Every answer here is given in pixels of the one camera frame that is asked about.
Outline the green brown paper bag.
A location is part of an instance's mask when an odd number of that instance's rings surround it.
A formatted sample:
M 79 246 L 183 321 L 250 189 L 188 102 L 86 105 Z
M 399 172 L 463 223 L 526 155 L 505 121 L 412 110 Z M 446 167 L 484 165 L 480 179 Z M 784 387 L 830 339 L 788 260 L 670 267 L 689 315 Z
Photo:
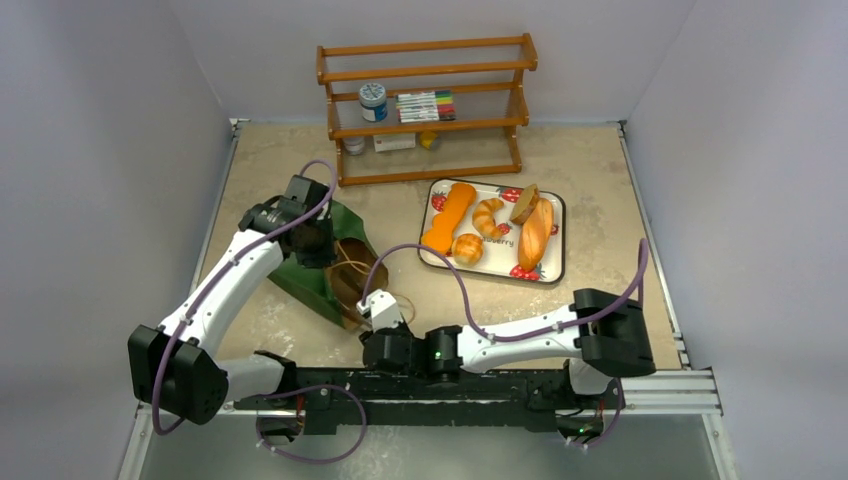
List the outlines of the green brown paper bag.
M 389 285 L 386 266 L 378 267 L 371 284 L 366 280 L 377 259 L 365 232 L 362 218 L 347 206 L 331 202 L 337 254 L 323 269 L 307 269 L 290 258 L 268 275 L 268 279 L 326 320 L 347 330 L 364 324 L 356 304 L 364 290 L 385 290 Z

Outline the round fake bun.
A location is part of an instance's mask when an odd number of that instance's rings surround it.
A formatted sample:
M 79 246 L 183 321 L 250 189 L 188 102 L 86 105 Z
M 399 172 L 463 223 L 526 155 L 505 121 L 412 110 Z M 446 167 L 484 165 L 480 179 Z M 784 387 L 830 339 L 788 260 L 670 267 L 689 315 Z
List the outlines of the round fake bun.
M 484 254 L 483 238 L 471 233 L 461 234 L 454 239 L 451 254 L 459 265 L 475 266 Z

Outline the orange fake bread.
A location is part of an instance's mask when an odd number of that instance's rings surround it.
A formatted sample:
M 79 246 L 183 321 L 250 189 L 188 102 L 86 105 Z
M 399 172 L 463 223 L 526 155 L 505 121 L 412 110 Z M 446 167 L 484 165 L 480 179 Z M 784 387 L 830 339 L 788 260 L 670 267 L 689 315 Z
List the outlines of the orange fake bread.
M 476 190 L 470 184 L 454 183 L 441 212 L 433 218 L 431 228 L 422 234 L 421 244 L 438 253 L 448 252 L 453 244 L 454 232 L 476 196 Z

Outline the fake croissant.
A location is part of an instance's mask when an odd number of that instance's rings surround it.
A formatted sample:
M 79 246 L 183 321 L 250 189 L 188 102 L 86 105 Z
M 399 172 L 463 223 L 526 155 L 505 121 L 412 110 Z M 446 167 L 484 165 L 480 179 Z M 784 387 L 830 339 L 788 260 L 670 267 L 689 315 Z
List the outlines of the fake croissant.
M 498 240 L 503 236 L 495 221 L 495 213 L 504 206 L 500 198 L 489 198 L 480 201 L 472 213 L 472 224 L 484 238 Z

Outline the fake baguette loaf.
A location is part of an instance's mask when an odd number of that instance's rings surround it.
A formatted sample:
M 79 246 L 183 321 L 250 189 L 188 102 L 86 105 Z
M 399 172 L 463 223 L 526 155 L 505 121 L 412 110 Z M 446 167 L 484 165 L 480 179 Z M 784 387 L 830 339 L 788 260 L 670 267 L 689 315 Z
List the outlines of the fake baguette loaf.
M 524 271 L 536 268 L 544 257 L 554 224 L 553 204 L 541 198 L 523 223 L 518 245 L 518 265 Z

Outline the fake bread slice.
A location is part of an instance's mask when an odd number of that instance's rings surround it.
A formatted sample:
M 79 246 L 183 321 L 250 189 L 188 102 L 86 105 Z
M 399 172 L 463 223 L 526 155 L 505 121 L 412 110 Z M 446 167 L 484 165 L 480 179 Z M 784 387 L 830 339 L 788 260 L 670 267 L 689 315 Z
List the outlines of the fake bread slice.
M 540 194 L 536 184 L 525 187 L 513 206 L 510 221 L 515 225 L 523 225 L 532 215 L 539 200 Z

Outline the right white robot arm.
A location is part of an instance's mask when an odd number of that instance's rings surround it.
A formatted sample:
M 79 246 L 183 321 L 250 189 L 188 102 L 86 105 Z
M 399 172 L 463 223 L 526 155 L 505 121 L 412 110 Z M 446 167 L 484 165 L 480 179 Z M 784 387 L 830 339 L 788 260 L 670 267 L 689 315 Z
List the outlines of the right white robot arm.
M 584 407 L 613 378 L 656 371 L 642 306 L 597 289 L 574 293 L 570 305 L 536 317 L 474 329 L 447 326 L 416 337 L 394 296 L 372 292 L 356 306 L 370 326 L 361 342 L 366 368 L 453 385 L 464 373 L 482 375 L 506 364 L 564 358 L 564 399 Z

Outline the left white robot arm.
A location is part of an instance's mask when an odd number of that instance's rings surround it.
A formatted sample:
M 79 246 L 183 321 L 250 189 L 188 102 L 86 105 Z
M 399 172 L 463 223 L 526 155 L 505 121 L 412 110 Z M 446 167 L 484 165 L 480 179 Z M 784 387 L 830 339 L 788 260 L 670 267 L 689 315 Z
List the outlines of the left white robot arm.
M 292 361 L 268 352 L 222 362 L 214 356 L 254 290 L 285 260 L 311 269 L 335 260 L 333 192 L 293 176 L 283 194 L 245 212 L 225 254 L 173 313 L 155 328 L 140 325 L 132 332 L 128 355 L 139 401 L 197 425 L 224 404 L 252 396 L 275 409 L 295 402 Z

